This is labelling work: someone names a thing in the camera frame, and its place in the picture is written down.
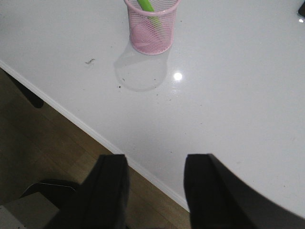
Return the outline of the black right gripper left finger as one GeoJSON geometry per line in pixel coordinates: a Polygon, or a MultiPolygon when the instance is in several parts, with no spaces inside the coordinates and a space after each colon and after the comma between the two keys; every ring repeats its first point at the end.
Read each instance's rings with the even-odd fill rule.
{"type": "Polygon", "coordinates": [[[47,229],[124,229],[129,197],[125,155],[101,155],[47,229]]]}

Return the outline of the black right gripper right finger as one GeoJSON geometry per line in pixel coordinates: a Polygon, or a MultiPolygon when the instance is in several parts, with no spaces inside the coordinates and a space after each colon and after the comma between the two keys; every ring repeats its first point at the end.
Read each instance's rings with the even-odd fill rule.
{"type": "Polygon", "coordinates": [[[303,229],[304,218],[264,197],[212,154],[189,154],[183,186],[193,229],[303,229]]]}

